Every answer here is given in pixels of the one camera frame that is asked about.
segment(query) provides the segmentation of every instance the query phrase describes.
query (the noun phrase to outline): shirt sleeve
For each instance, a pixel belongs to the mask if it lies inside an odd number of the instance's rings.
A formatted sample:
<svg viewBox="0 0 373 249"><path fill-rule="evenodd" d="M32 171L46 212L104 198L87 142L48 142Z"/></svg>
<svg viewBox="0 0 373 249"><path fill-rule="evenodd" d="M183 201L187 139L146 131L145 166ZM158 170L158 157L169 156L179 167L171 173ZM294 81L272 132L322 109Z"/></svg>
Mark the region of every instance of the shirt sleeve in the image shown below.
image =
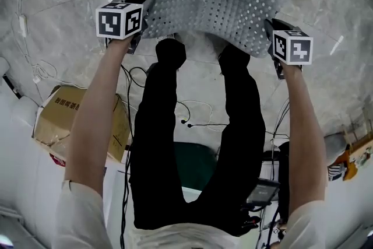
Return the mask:
<svg viewBox="0 0 373 249"><path fill-rule="evenodd" d="M112 249L100 194L85 185L64 181L52 248Z"/></svg>
<svg viewBox="0 0 373 249"><path fill-rule="evenodd" d="M312 201L296 209L287 222L280 249L325 249L324 201Z"/></svg>

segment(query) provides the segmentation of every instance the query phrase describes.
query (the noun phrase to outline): cardboard box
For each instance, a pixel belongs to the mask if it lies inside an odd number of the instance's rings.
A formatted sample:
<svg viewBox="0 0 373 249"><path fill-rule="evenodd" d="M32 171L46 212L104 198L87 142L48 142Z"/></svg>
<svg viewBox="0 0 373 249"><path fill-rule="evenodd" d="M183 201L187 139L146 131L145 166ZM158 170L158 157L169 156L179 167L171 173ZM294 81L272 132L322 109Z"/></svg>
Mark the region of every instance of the cardboard box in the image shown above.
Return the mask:
<svg viewBox="0 0 373 249"><path fill-rule="evenodd" d="M72 123L85 92L86 89L62 86L45 101L44 108L38 112L33 138L63 161L66 161ZM121 163L130 130L126 109L119 95L115 96L113 113L108 158Z"/></svg>

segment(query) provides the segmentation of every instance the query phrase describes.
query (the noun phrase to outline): fiducial marker cube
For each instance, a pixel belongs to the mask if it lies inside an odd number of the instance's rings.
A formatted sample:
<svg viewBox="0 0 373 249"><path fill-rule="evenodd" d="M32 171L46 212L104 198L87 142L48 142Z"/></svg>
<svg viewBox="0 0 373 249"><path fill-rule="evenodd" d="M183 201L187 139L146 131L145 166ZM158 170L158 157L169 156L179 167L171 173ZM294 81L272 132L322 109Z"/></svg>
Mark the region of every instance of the fiducial marker cube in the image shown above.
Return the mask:
<svg viewBox="0 0 373 249"><path fill-rule="evenodd" d="M314 38L301 30L274 30L273 55L287 65L312 64Z"/></svg>
<svg viewBox="0 0 373 249"><path fill-rule="evenodd" d="M96 34L98 37L124 40L142 27L143 5L110 2L96 9Z"/></svg>

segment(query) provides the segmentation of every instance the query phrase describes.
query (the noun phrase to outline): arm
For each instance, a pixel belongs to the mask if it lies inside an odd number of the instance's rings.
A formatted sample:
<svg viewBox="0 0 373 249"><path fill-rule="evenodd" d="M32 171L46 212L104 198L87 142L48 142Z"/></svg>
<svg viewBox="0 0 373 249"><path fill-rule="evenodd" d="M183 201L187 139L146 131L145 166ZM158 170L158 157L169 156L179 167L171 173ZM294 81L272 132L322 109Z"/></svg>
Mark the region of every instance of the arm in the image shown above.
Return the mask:
<svg viewBox="0 0 373 249"><path fill-rule="evenodd" d="M289 215L325 199L326 150L301 70L282 64L290 102Z"/></svg>
<svg viewBox="0 0 373 249"><path fill-rule="evenodd" d="M71 129L65 180L86 185L101 196L115 92L131 38L109 44Z"/></svg>

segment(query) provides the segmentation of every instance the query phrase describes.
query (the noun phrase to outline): black pants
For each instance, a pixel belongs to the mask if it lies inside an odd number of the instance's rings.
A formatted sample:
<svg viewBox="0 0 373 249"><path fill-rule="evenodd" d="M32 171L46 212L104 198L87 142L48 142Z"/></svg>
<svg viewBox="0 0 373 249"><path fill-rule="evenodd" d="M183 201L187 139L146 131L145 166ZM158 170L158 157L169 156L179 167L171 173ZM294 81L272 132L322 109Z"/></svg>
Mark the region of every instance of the black pants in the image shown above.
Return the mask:
<svg viewBox="0 0 373 249"><path fill-rule="evenodd" d="M184 45L163 40L158 47L172 51ZM187 204L174 154L176 70L159 62L150 71L131 150L131 189L138 229L198 223L237 235L240 206L261 172L265 125L258 88L247 68L231 68L225 71L224 79L230 123L222 133L217 168L198 199Z"/></svg>

